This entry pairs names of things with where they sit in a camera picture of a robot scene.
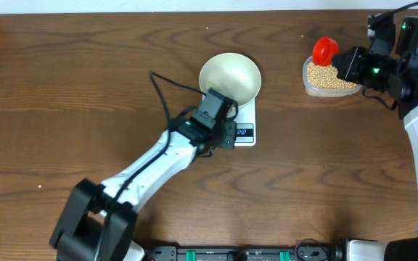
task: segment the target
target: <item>clear container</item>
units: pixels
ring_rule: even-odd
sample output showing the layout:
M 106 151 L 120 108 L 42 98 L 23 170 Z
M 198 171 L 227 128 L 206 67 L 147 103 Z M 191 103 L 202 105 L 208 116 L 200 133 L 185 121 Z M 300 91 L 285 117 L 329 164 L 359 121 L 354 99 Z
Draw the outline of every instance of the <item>clear container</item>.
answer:
M 309 57 L 303 65 L 303 81 L 304 86 L 306 87 L 306 93 L 311 96 L 317 97 L 343 97 L 350 94 L 355 94 L 358 92 L 362 85 L 357 85 L 352 89 L 328 89 L 328 88 L 319 88 L 312 86 L 308 80 L 308 64 L 312 62 L 312 57 Z

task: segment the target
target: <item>wire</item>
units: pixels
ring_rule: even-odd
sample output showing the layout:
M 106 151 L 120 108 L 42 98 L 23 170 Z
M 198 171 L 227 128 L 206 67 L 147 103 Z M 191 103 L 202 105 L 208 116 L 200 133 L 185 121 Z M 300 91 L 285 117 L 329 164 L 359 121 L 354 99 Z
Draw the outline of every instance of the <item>wire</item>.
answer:
M 149 167 L 154 161 L 156 161 L 160 156 L 162 156 L 165 153 L 165 151 L 167 151 L 167 149 L 169 147 L 169 144 L 171 143 L 171 114 L 168 110 L 167 103 L 165 102 L 164 96 L 159 89 L 159 85 L 156 83 L 156 80 L 154 79 L 154 76 L 156 76 L 158 78 L 161 78 L 163 80 L 166 80 L 166 81 L 168 81 L 169 83 L 172 83 L 175 86 L 182 87 L 182 88 L 185 88 L 185 89 L 188 89 L 188 90 L 191 90 L 191 91 L 196 91 L 197 93 L 205 95 L 203 92 L 201 92 L 200 90 L 198 90 L 196 88 L 192 88 L 192 87 L 188 87 L 188 86 L 185 86 L 183 84 L 180 84 L 180 83 L 176 83 L 169 78 L 166 78 L 164 76 L 161 76 L 161 75 L 157 74 L 156 72 L 153 72 L 153 71 L 149 72 L 149 79 L 151 80 L 154 88 L 156 89 L 157 95 L 159 96 L 160 101 L 163 104 L 165 118 L 167 120 L 167 142 L 165 143 L 165 146 L 161 149 L 161 151 L 156 154 L 156 156 L 154 156 L 149 162 L 146 162 L 146 164 L 144 164 L 134 174 L 132 174 L 129 178 L 127 178 L 125 180 L 125 182 L 122 184 L 122 186 L 119 188 L 117 193 L 115 194 L 114 198 L 112 199 L 112 206 L 107 211 L 106 218 L 104 219 L 104 226 L 103 226 L 103 229 L 101 230 L 101 233 L 99 235 L 98 244 L 97 244 L 97 247 L 96 247 L 96 250 L 95 250 L 95 253 L 94 253 L 94 261 L 99 261 L 99 256 L 101 254 L 101 245 L 102 245 L 102 242 L 104 241 L 104 239 L 106 237 L 107 227 L 109 226 L 109 223 L 110 223 L 110 216 L 112 215 L 112 213 L 114 213 L 115 208 L 118 205 L 116 203 L 117 203 L 118 199 L 120 198 L 120 195 L 126 190 L 128 185 L 130 185 L 130 183 L 133 181 L 133 179 L 135 179 L 135 177 L 137 175 L 139 175 L 144 169 Z
M 329 252 L 327 250 L 325 250 L 325 248 L 323 246 L 321 246 L 320 243 L 316 239 L 303 239 L 303 240 L 299 241 L 299 243 L 295 247 L 295 256 L 296 256 L 296 258 L 298 260 L 300 260 L 300 261 L 306 261 L 304 258 L 300 257 L 300 255 L 298 254 L 299 245 L 301 245 L 305 241 L 313 241 L 313 242 L 316 242 L 319 245 L 319 247 L 322 249 L 322 251 L 327 255 L 327 258 L 326 259 L 320 260 L 320 261 L 328 260 Z
M 417 2 L 414 2 L 412 4 L 407 4 L 407 5 L 403 6 L 403 7 L 394 9 L 393 11 L 388 11 L 388 12 L 385 12 L 383 14 L 379 14 L 379 15 L 375 16 L 375 21 L 371 24 L 371 26 L 374 27 L 379 22 L 382 22 L 384 19 L 386 19 L 386 18 L 388 18 L 388 17 L 390 17 L 390 16 L 392 16 L 394 14 L 397 14 L 399 12 L 402 12 L 404 10 L 407 10 L 407 9 L 409 9 L 411 7 L 415 7 L 415 6 L 418 6 L 418 1 Z
M 202 94 L 202 95 L 206 96 L 206 94 L 205 94 L 205 93 L 203 93 L 201 90 L 198 90 L 198 89 L 193 88 L 193 87 L 185 86 L 185 85 L 183 85 L 183 84 L 181 84 L 181 83 L 176 83 L 176 82 L 174 82 L 173 80 L 171 80 L 171 79 L 169 79 L 169 78 L 166 78 L 166 77 L 164 77 L 164 76 L 162 76 L 162 75 L 157 74 L 156 72 L 151 71 L 151 72 L 149 72 L 149 74 L 150 74 L 150 75 L 154 75 L 154 76 L 156 76 L 156 77 L 159 77 L 159 78 L 161 78 L 161 79 L 163 79 L 163 80 L 165 80 L 165 81 L 168 81 L 169 83 L 172 83 L 172 84 L 173 84 L 173 85 L 175 85 L 175 86 L 182 87 L 182 88 L 185 88 L 185 89 L 190 90 L 190 91 L 196 91 L 197 93 L 199 93 L 199 94 Z
M 366 97 L 366 98 L 376 99 L 377 101 L 379 101 L 381 104 L 383 104 L 383 106 L 385 106 L 389 110 L 395 110 L 396 107 L 398 106 L 398 102 L 396 100 L 393 102 L 393 104 L 391 104 L 391 107 L 390 107 L 390 106 L 388 106 L 388 104 L 386 103 L 386 101 L 384 99 L 382 99 L 378 96 L 368 96 L 366 93 L 369 90 L 371 90 L 371 88 L 364 87 L 364 89 L 362 89 L 362 95 L 364 95 L 364 97 Z

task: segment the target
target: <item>kitchen scale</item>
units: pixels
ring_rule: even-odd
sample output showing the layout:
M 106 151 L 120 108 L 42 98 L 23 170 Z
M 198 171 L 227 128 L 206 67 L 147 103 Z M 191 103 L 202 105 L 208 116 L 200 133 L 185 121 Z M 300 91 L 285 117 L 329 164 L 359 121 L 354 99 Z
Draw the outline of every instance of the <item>kitchen scale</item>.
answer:
M 213 88 L 238 102 L 235 146 L 254 146 L 255 97 L 261 89 L 261 72 L 256 64 L 241 54 L 219 54 L 205 63 L 200 73 L 200 88 Z M 234 115 L 234 108 L 227 117 Z

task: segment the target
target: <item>red object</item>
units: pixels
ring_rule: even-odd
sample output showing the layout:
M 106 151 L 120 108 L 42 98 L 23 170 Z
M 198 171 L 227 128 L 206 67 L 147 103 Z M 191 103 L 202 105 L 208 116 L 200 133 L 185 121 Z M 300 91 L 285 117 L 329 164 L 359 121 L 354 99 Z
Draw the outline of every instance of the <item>red object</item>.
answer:
M 339 52 L 338 43 L 328 36 L 320 38 L 312 51 L 312 62 L 315 65 L 329 66 L 333 55 Z

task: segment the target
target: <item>wood grain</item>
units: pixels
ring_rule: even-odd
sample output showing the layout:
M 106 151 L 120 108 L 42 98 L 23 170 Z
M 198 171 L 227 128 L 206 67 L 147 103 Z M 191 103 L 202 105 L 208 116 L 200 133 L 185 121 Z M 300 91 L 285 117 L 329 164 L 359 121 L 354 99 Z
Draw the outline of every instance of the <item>wood grain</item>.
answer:
M 361 95 L 311 97 L 302 83 L 317 38 L 368 44 L 369 13 L 1 15 L 0 260 L 53 260 L 48 240 L 71 188 L 156 142 L 165 118 L 148 70 L 197 86 L 202 65 L 228 51 L 262 70 L 258 143 L 216 151 L 167 182 L 140 215 L 140 241 L 415 236 L 414 163 L 396 112 Z M 173 114 L 199 101 L 162 88 Z

